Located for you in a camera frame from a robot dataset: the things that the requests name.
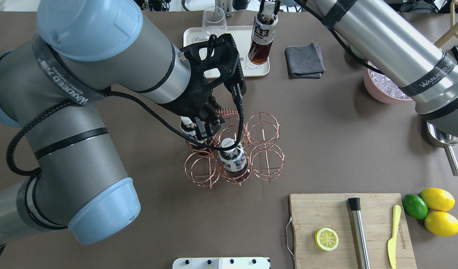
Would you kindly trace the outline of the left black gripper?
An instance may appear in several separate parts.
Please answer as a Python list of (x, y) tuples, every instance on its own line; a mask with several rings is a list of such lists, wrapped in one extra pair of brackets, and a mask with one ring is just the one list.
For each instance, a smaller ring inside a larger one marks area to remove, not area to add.
[(205, 140), (221, 129), (222, 118), (215, 110), (217, 102), (212, 90), (224, 84), (228, 91), (238, 85), (241, 95), (246, 93), (246, 82), (236, 42), (230, 33), (210, 41), (181, 48), (191, 66), (191, 76), (184, 92), (164, 108), (179, 116), (195, 120), (196, 137)]

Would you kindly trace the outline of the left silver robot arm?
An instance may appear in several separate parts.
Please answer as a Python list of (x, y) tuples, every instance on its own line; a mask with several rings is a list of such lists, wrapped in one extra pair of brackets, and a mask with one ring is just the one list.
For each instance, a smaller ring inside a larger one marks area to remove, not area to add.
[(22, 183), (0, 191), (0, 248), (70, 230), (97, 243), (128, 226), (140, 202), (95, 104), (120, 84), (191, 119), (198, 140), (224, 120), (212, 90), (239, 112), (246, 91), (230, 34), (177, 48), (132, 0), (43, 0), (37, 31), (0, 56), (0, 122), (21, 130), (7, 164)]

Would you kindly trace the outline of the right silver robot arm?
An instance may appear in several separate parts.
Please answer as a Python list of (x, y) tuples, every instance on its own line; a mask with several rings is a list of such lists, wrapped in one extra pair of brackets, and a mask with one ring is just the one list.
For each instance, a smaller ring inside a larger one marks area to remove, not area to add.
[(421, 118), (458, 137), (458, 64), (382, 0), (284, 0), (311, 12), (416, 103)]

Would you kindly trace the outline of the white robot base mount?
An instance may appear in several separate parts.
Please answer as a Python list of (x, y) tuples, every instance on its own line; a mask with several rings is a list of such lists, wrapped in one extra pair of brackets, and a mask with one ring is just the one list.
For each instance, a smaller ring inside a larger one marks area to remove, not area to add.
[(173, 269), (271, 269), (269, 257), (184, 257), (177, 258)]

